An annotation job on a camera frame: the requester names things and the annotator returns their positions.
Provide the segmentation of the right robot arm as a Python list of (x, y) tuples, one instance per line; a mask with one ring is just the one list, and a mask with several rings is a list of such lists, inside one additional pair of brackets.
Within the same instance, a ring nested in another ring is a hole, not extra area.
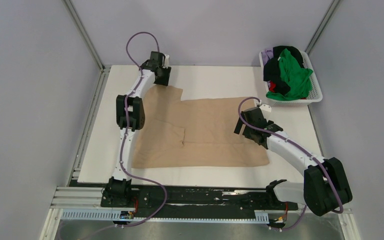
[(303, 176), (302, 183), (272, 181), (265, 195), (270, 208), (278, 209), (291, 202), (306, 205), (315, 215), (323, 216), (339, 211), (353, 200), (342, 162), (335, 157), (317, 156), (299, 146), (280, 126), (266, 120), (260, 107), (240, 111), (234, 133), (279, 155)]

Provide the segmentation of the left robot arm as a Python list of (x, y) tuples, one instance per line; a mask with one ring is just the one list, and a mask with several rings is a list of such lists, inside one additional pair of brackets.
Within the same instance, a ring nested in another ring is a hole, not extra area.
[(131, 173), (135, 148), (140, 130), (145, 126), (144, 97), (155, 85), (168, 86), (171, 74), (168, 54), (152, 51), (150, 57), (138, 67), (138, 77), (125, 95), (115, 100), (116, 124), (120, 129), (119, 160), (103, 189), (100, 206), (125, 208), (133, 201)]

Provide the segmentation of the beige t shirt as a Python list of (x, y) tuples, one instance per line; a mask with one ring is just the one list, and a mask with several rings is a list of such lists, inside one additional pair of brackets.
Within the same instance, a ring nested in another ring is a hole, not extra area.
[(256, 104), (242, 97), (182, 100), (183, 90), (156, 85), (143, 98), (145, 123), (132, 167), (259, 167), (269, 164), (264, 147), (234, 130), (238, 109)]

